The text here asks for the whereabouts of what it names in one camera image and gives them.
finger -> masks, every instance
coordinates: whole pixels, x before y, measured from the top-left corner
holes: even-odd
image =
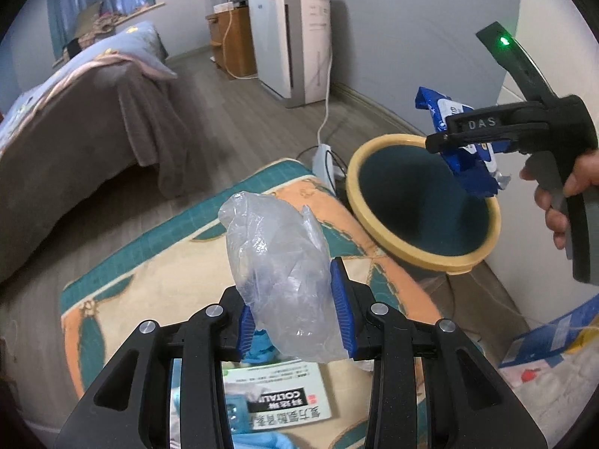
[[[551,208],[551,194],[545,189],[537,187],[537,190],[534,192],[534,202],[543,211],[549,211]]]
[[[553,243],[555,244],[555,248],[563,250],[565,248],[565,235],[562,233],[554,233]]]
[[[581,155],[564,184],[564,196],[576,196],[591,185],[599,186],[599,150]]]
[[[568,218],[559,211],[550,209],[545,213],[545,224],[555,233],[565,233],[568,229]]]
[[[524,168],[520,171],[520,179],[523,179],[525,181],[534,181],[534,175],[532,175],[532,172],[529,171],[526,166],[524,166]]]

white appliance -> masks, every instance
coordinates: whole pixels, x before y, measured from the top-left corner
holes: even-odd
[[[331,61],[331,0],[248,0],[258,77],[285,106],[322,101]]]

transparent plastic bag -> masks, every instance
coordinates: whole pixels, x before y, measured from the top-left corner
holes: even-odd
[[[330,257],[308,206],[241,192],[219,219],[237,289],[284,355],[328,363],[347,358],[331,293]]]

gray blanket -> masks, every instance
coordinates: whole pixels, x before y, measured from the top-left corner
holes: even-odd
[[[95,68],[21,131],[0,160],[0,282],[66,212],[131,165],[157,166],[167,197],[193,188],[197,123],[181,119],[172,86],[131,62]]]

rug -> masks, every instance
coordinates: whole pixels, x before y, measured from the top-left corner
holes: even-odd
[[[154,319],[165,326],[185,321],[234,285],[218,210],[240,191],[275,195],[298,210],[309,205],[331,256],[343,258],[352,280],[369,285],[376,300],[411,319],[433,324],[440,318],[428,295],[328,189],[301,163],[284,159],[151,229],[65,286],[61,319],[78,397],[140,322]],[[368,416],[371,374],[349,360],[323,366],[322,372],[334,417],[290,432],[312,448],[357,448]],[[420,369],[417,374],[423,397]]]

